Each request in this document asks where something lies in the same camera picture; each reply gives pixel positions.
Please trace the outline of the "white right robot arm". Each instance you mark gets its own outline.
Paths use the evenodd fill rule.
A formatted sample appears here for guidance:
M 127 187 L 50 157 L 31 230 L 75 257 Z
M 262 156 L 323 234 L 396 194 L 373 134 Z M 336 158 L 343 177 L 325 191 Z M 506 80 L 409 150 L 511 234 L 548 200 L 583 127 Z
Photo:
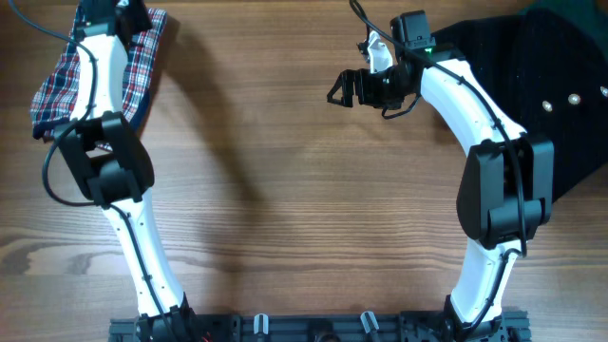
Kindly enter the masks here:
M 414 94 L 443 117 L 465 152 L 456 201 L 467 243 L 462 270 L 439 313 L 406 313 L 405 339 L 424 331 L 439 341 L 517 341 L 522 313 L 505 313 L 502 297 L 527 243 L 551 216 L 554 149 L 509 119 L 460 57 L 384 62 L 346 69 L 327 94 L 333 105 L 355 102 L 383 110 Z

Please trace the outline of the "plaid sleeveless dress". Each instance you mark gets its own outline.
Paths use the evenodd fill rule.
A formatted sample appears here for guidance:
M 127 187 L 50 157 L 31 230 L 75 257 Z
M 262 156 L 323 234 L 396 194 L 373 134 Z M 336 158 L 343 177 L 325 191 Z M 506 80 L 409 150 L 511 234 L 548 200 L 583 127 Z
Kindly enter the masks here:
M 135 131 L 141 128 L 148 113 L 156 56 L 168 19 L 163 9 L 147 11 L 151 29 L 133 36 L 123 73 L 123 114 Z M 69 120 L 77 102 L 79 76 L 76 47 L 68 44 L 31 100 L 29 115 L 35 140 L 49 141 L 54 126 Z

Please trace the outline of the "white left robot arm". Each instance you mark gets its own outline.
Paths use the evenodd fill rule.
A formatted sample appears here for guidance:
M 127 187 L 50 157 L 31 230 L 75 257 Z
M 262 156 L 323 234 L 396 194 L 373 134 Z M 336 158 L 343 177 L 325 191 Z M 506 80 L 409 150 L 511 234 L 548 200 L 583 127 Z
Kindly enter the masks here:
M 85 197 L 100 207 L 123 248 L 138 298 L 139 341 L 208 341 L 162 247 L 152 208 L 151 159 L 123 114 L 124 72 L 133 36 L 151 29 L 141 1 L 84 1 L 76 24 L 78 99 L 54 133 Z

